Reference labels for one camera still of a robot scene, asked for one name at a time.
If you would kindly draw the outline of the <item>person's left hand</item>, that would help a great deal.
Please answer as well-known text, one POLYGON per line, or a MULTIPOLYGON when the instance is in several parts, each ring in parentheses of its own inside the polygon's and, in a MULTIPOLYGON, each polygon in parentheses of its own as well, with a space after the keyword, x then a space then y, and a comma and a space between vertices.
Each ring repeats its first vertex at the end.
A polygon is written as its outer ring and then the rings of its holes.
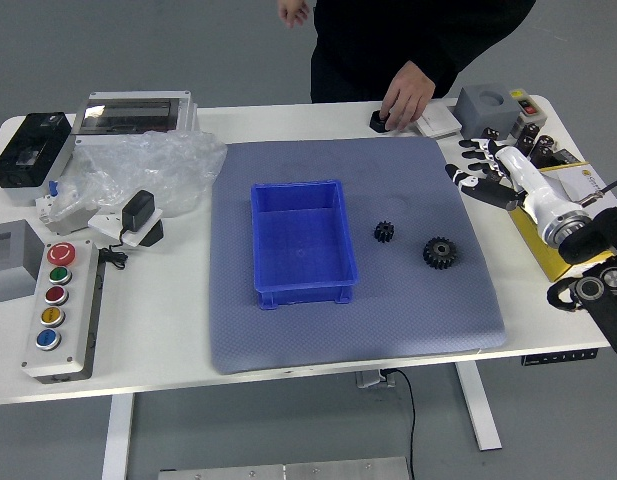
POLYGON ((423 114, 432 99, 435 83, 412 61, 395 74, 384 96, 380 118, 388 131, 404 130, 423 114))

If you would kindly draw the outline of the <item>person's right hand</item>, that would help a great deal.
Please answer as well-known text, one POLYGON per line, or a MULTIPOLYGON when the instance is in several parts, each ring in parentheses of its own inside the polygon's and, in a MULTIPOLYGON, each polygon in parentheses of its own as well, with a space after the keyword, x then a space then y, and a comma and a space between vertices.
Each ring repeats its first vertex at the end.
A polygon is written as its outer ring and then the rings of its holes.
POLYGON ((302 26, 309 18, 311 8, 305 0, 278 0, 279 19, 288 28, 302 26))

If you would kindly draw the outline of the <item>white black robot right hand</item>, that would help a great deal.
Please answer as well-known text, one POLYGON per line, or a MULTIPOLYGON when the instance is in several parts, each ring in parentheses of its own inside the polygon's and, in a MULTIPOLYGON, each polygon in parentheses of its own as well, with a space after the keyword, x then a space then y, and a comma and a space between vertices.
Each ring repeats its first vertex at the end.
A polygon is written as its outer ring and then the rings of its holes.
POLYGON ((589 218, 580 206, 561 196, 516 147, 492 139, 462 140, 462 156, 476 162, 462 170, 448 164, 445 171, 464 194, 512 211, 522 208, 535 222, 546 243, 562 229, 579 228, 589 218))

